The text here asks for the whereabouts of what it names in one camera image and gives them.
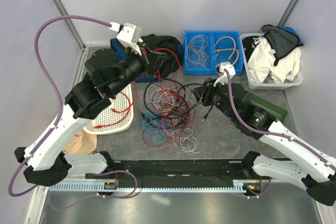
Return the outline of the black blue jacket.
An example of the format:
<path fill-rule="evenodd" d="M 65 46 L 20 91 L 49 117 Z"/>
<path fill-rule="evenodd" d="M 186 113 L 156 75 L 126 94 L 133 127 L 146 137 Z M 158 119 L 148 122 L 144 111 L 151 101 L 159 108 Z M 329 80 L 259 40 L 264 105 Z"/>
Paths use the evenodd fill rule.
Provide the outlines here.
<path fill-rule="evenodd" d="M 177 38 L 173 36 L 157 36 L 155 34 L 150 34 L 142 36 L 141 39 L 151 50 L 166 53 L 168 57 L 173 59 L 170 61 L 168 73 L 175 72 L 183 65 L 184 48 Z M 117 54 L 120 61 L 125 60 L 125 48 L 116 38 L 110 39 L 110 48 Z"/>

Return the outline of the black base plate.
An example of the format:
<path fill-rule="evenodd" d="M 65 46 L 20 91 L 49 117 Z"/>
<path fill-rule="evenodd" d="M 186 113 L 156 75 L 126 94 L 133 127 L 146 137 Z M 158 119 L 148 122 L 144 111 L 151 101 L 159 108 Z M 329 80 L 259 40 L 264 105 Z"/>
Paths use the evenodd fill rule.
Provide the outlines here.
<path fill-rule="evenodd" d="M 230 186 L 233 180 L 259 180 L 250 168 L 230 159 L 115 161 L 104 172 L 129 171 L 138 185 Z"/>

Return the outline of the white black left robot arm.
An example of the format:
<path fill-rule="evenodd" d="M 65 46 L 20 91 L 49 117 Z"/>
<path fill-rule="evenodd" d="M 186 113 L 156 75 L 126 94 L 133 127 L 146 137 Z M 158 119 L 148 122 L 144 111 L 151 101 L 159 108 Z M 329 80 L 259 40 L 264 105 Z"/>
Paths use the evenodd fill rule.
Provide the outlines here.
<path fill-rule="evenodd" d="M 139 54 L 126 49 L 125 61 L 120 62 L 112 49 L 100 49 L 85 62 L 87 70 L 61 103 L 54 124 L 30 147 L 19 147 L 15 156 L 27 164 L 23 174 L 28 183 L 53 186 L 67 177 L 92 174 L 111 178 L 115 165 L 107 152 L 93 155 L 70 155 L 64 147 L 84 126 L 111 105 L 127 85 L 139 75 L 154 77 L 167 66 L 168 55 L 146 47 Z"/>

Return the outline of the grey black cloth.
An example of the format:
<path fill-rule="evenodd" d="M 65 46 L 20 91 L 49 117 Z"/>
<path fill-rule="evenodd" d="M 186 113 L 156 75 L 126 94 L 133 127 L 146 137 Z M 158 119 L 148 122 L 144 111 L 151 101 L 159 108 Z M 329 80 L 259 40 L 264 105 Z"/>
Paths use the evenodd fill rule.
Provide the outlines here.
<path fill-rule="evenodd" d="M 275 58 L 276 67 L 280 60 L 287 57 L 294 49 L 303 46 L 300 37 L 282 27 L 273 25 L 263 25 L 261 31 L 264 32 L 264 38 L 267 39 L 272 49 L 272 55 Z"/>

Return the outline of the white cloth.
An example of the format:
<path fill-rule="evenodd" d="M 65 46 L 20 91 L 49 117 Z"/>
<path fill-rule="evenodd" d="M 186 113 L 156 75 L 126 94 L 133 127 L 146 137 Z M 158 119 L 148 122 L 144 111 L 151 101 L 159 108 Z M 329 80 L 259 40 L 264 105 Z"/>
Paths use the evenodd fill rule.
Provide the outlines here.
<path fill-rule="evenodd" d="M 247 61 L 248 71 L 255 83 L 263 83 L 270 77 L 276 84 L 294 81 L 300 69 L 301 49 L 294 49 L 287 57 L 274 66 L 275 58 L 267 39 L 262 36 L 250 36 L 245 49 L 251 46 L 252 52 Z"/>

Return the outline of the blue plastic bin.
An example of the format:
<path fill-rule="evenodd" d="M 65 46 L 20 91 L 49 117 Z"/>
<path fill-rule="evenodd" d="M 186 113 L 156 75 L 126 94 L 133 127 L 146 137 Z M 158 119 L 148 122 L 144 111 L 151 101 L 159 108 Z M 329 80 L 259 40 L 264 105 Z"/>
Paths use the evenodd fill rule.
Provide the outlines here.
<path fill-rule="evenodd" d="M 184 72 L 193 75 L 218 74 L 216 66 L 230 62 L 241 74 L 244 57 L 237 31 L 186 31 Z"/>

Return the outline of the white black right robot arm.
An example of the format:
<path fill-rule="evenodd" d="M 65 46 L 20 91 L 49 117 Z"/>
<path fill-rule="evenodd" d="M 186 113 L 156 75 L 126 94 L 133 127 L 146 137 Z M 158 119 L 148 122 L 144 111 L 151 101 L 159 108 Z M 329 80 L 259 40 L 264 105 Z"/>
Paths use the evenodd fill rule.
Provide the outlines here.
<path fill-rule="evenodd" d="M 249 152 L 240 166 L 245 178 L 258 174 L 283 179 L 302 188 L 321 204 L 335 204 L 335 158 L 288 130 L 274 114 L 258 106 L 255 95 L 241 84 L 216 84 L 213 79 L 207 79 L 193 94 L 203 106 L 218 108 L 242 133 L 275 148 L 294 162 L 289 165 Z"/>

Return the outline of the beige bucket hat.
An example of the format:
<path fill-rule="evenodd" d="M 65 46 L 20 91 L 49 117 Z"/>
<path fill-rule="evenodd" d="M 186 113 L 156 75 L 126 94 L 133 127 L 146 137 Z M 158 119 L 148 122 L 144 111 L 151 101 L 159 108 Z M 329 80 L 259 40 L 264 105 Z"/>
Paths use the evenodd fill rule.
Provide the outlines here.
<path fill-rule="evenodd" d="M 81 129 L 63 148 L 63 152 L 73 155 L 89 155 L 97 147 L 97 136 Z"/>

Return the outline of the white perforated basket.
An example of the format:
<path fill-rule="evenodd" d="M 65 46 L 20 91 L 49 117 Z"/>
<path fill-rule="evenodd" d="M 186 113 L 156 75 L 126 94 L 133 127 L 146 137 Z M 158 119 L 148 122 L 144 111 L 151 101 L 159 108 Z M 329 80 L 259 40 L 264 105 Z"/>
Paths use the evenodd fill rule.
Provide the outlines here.
<path fill-rule="evenodd" d="M 111 104 L 87 124 L 83 129 L 93 135 L 108 135 L 127 130 L 132 123 L 134 113 L 132 88 L 129 84 L 115 99 L 110 99 Z"/>

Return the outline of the grey laundry basket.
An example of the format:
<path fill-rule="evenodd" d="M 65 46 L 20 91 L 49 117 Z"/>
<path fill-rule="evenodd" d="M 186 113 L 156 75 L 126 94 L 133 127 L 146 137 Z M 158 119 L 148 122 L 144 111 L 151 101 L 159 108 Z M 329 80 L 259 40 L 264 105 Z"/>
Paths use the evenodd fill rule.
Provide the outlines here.
<path fill-rule="evenodd" d="M 250 89 L 284 90 L 302 84 L 299 72 L 301 48 L 295 48 L 275 66 L 275 50 L 263 34 L 242 34 L 240 41 Z"/>

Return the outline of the green plastic tray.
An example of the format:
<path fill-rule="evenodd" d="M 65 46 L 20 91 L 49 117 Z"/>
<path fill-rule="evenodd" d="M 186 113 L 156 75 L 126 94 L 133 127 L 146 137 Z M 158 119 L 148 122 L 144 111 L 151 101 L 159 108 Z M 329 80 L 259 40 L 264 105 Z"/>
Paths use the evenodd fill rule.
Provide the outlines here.
<path fill-rule="evenodd" d="M 275 105 L 271 103 L 270 101 L 263 99 L 253 93 L 250 94 L 250 101 L 253 105 L 259 108 L 262 108 L 265 111 L 272 114 L 281 123 L 285 122 L 287 115 L 288 115 L 288 111 L 286 109 L 278 105 Z"/>

